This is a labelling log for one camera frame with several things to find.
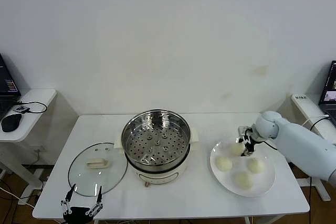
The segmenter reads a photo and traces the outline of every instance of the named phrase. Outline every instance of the computer mouse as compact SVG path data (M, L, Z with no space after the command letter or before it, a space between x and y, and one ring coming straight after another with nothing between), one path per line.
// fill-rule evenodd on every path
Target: computer mouse
M1 121L1 128L4 132L11 132L19 127L20 120L22 118L21 114L14 114L6 116Z

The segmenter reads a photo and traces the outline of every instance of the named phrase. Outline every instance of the steamed bun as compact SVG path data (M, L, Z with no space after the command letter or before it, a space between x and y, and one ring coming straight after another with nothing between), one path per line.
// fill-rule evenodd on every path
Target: steamed bun
M246 190L253 186L253 179L248 172L240 172L236 175L235 183L239 188Z
M231 145L231 151L235 156L240 156L245 150L244 143L234 143Z
M260 158L251 158L248 161L248 169L252 173L262 173L265 170L265 163Z
M216 165L217 168L220 169L222 172L227 172L228 170L232 169L232 161L228 157L218 157L216 158Z

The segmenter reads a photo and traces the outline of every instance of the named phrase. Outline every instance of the white table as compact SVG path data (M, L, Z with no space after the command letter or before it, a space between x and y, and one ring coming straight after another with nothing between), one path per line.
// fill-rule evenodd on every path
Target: white table
M46 106L48 106L56 96L56 90L54 89L30 89L20 90L20 92L22 94L20 100L23 102L38 101L45 104ZM24 105L29 107L31 111L42 111L45 109L44 106L40 104ZM12 109L6 114L6 116L17 114L17 112L14 112ZM30 173L21 165L21 163L13 154L6 151L6 147L4 147L1 143L18 143L24 140L41 115L42 114L24 114L20 121L19 127L12 132L3 132L0 128L0 162L29 183L21 197L29 196L35 189L41 189L42 182L39 180L39 178L43 172L43 169L37 169L34 174ZM0 174L0 178L4 176L5 173L6 170L3 170L3 172Z
M216 142L236 137L240 125L251 125L259 113L183 114L198 130L200 147L190 153L185 172L171 183L144 187L128 167L122 181L103 195L104 207L95 219L182 219L241 216L263 217L271 223L286 214L307 212L309 205L286 159L261 146L274 162L277 178L273 188L261 197L247 198L225 189L209 167L209 155ZM114 142L131 115L85 115L77 120L48 182L33 211L38 219L61 219L60 200L70 189L68 168L73 159L95 143ZM72 206L91 207L95 197L72 196Z
M306 125L312 125L321 118L316 116L325 115L319 108L318 103L320 94L293 94L292 101L301 111L303 116L309 120ZM332 144L336 144L336 127L330 122L330 120L323 120L314 126L313 131L318 133L322 138L328 140ZM310 178L298 178L297 179L301 187L310 186ZM331 201L331 198L325 189L322 181L318 178L312 178L312 186L314 186L319 193L323 201Z

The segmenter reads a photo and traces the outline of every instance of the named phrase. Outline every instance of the robotic arm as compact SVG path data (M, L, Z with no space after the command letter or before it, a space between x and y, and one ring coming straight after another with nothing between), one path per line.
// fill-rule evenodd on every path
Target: robotic arm
M261 114L252 127L240 126L242 156L249 156L255 144L271 140L286 158L311 177L329 181L336 187L336 146L301 125L288 122L274 111Z

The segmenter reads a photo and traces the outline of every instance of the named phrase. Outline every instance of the table leg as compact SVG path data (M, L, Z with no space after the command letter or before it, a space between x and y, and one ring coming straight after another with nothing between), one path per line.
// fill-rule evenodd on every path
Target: table leg
M0 144L0 162L35 188L42 188L42 181L24 168L20 162Z
M244 220L245 220L245 224L250 224L250 220L249 220L248 216L245 216Z
M285 215L263 216L257 221L257 224L271 224L283 216Z
M44 171L44 169L36 169L36 171L34 172L34 176L37 177L37 178L40 178L41 175L42 175L42 173L43 173L43 171ZM41 190L41 186L36 188L35 186L29 184L25 188L25 190L23 191L23 193L21 194L21 197L20 197L20 198L25 198L25 199L22 199L22 201L20 200L18 202L18 205L24 205L23 202L27 203L28 200L29 200L29 198L27 198L27 197L29 197L30 195L32 195L32 193L33 193L34 190Z
M297 178L296 181L298 182L300 187L310 186L310 178ZM312 178L311 186L314 186L316 188L323 201L331 201L331 198L320 179Z
M8 174L12 174L12 173L13 173L11 170L8 169L8 167L4 166L4 164L2 164L2 163L0 163L0 169L1 169L2 171L5 170L6 173L8 173Z

